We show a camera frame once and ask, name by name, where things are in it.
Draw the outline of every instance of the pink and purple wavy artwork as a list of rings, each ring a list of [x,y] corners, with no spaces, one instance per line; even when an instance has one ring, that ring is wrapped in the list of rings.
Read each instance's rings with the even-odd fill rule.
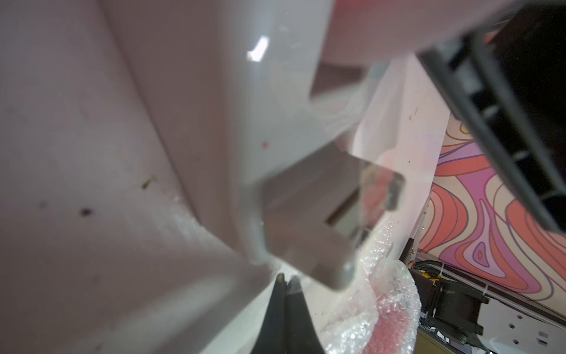
[[[542,229],[450,117],[419,248],[566,315],[566,237]]]

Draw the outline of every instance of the bubble wrap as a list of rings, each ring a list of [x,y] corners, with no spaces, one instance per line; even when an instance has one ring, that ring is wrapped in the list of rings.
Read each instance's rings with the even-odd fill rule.
[[[379,320],[363,354],[412,354],[421,314],[421,299],[413,277],[401,261],[393,261],[370,282]]]
[[[388,262],[393,244],[386,221],[361,251],[356,279],[319,334],[327,354],[411,354],[421,301],[405,265]]]

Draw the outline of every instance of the white mounting plate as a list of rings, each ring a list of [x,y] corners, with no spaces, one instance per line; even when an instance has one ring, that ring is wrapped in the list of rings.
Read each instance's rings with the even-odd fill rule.
[[[566,347],[566,331],[541,322],[491,298],[482,304],[478,324],[483,326],[479,340],[498,354],[563,352]]]

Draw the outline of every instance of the debris speck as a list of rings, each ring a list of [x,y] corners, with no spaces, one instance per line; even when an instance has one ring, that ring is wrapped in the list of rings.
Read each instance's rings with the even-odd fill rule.
[[[151,176],[150,178],[148,178],[145,182],[143,182],[141,189],[146,190],[147,187],[149,187],[149,185],[151,184],[151,182],[155,181],[155,176]]]
[[[90,208],[82,208],[79,212],[80,216],[87,217],[92,215],[93,211]]]

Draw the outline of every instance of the white wall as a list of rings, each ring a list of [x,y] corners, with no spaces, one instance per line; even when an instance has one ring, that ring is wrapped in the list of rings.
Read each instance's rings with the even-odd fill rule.
[[[0,117],[0,352],[198,352],[269,282],[194,222],[95,0],[0,0]]]

